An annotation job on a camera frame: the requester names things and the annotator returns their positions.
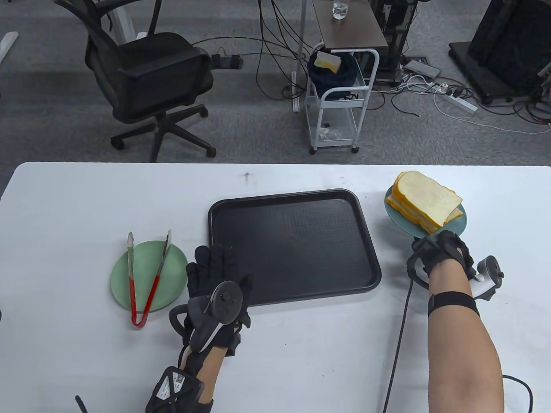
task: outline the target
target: plastic tray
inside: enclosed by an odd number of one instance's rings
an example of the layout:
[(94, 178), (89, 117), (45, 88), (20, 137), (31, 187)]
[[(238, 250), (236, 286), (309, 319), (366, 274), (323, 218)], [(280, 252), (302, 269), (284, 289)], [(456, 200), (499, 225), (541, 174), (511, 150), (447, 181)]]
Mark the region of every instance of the plastic tray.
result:
[(209, 211), (211, 244), (254, 275), (252, 305), (365, 292), (381, 268), (357, 197), (345, 189), (226, 199)]

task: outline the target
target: gray carpet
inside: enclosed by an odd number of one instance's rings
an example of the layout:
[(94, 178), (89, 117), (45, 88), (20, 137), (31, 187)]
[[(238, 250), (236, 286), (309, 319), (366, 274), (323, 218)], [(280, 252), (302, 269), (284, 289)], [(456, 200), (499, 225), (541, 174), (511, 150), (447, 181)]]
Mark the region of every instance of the gray carpet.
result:
[[(470, 40), (489, 0), (434, 0), (419, 3), (419, 15), (408, 36), (412, 55), (428, 56), (443, 69), (444, 76), (464, 80), (447, 55), (451, 41)], [(137, 31), (146, 30), (153, 0), (129, 7)], [(298, 29), (300, 0), (277, 0), (283, 14)], [(275, 28), (266, 2), (267, 24)], [(18, 31), (12, 50), (0, 69), (0, 193), (13, 170), (26, 161), (142, 162), (147, 159), (150, 135), (127, 141), (127, 149), (116, 151), (108, 137), (127, 130), (115, 121), (111, 108), (84, 65), (87, 39), (80, 22), (49, 0), (0, 2), (0, 37)], [(213, 36), (260, 35), (255, 0), (165, 0), (158, 31), (174, 31), (190, 42)], [(320, 38), (310, 6), (306, 41)], [(202, 47), (215, 53), (224, 46), (228, 53), (260, 50), (249, 40), (215, 40)], [(368, 112), (360, 137), (360, 152), (345, 148), (319, 150), (309, 155), (304, 113), (293, 114), (289, 101), (264, 97), (255, 84), (258, 55), (244, 56), (240, 71), (214, 72), (214, 88), (197, 103), (207, 105), (207, 119), (188, 119), (182, 125), (218, 149), (215, 159), (204, 151), (168, 137), (159, 162), (258, 162), (316, 164), (483, 164), (551, 165), (551, 133), (521, 135), (457, 122), (439, 114), (431, 96), (402, 94)], [(287, 70), (294, 66), (281, 59)], [(263, 56), (260, 83), (279, 96), (286, 79), (270, 57)], [(370, 107), (381, 103), (372, 97)], [(466, 112), (442, 102), (448, 113), (469, 117)], [(522, 131), (541, 131), (515, 116), (486, 112), (472, 117), (476, 122)]]

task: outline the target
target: metal tongs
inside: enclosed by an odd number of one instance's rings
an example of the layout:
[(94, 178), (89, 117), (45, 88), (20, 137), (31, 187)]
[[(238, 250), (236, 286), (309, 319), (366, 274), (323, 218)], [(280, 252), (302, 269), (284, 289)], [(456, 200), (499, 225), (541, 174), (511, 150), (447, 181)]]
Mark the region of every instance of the metal tongs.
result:
[(165, 246), (163, 248), (163, 257), (161, 258), (161, 263), (157, 270), (155, 280), (153, 281), (153, 286), (151, 287), (151, 292), (145, 304), (143, 310), (142, 320), (138, 323), (138, 311), (136, 310), (136, 286), (134, 285), (134, 237), (130, 232), (128, 234), (128, 278), (130, 280), (130, 307), (132, 311), (132, 324), (137, 328), (142, 328), (146, 321), (149, 311), (151, 310), (151, 305), (153, 304), (153, 299), (155, 298), (155, 293), (157, 292), (157, 287), (159, 286), (159, 281), (161, 280), (161, 272), (163, 271), (163, 266), (165, 264), (166, 255), (170, 248), (170, 243), (172, 241), (172, 231), (169, 230), (169, 233), (166, 235)]

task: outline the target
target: red tongs handle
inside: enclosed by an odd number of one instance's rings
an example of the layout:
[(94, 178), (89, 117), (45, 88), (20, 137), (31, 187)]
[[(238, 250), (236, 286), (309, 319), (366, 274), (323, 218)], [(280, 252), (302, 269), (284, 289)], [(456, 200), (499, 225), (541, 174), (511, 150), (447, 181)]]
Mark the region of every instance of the red tongs handle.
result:
[(151, 292), (143, 309), (142, 320), (138, 323), (138, 312), (136, 310), (136, 287), (134, 285), (134, 280), (130, 278), (130, 306), (132, 309), (132, 324), (137, 328), (142, 328), (147, 322), (147, 316), (151, 310), (151, 304), (153, 304), (153, 299), (155, 298), (155, 293), (157, 292), (157, 287), (159, 286), (159, 281), (161, 276), (157, 274), (155, 280), (153, 281), (153, 287), (151, 287)]

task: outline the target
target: stack of bread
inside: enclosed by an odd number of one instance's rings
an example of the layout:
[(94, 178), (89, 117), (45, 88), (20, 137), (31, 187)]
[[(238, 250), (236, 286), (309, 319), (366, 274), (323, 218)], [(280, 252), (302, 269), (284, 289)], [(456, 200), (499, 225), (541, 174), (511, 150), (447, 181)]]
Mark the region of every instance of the stack of bread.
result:
[(398, 175), (385, 201), (429, 234), (463, 215), (462, 198), (418, 171)]

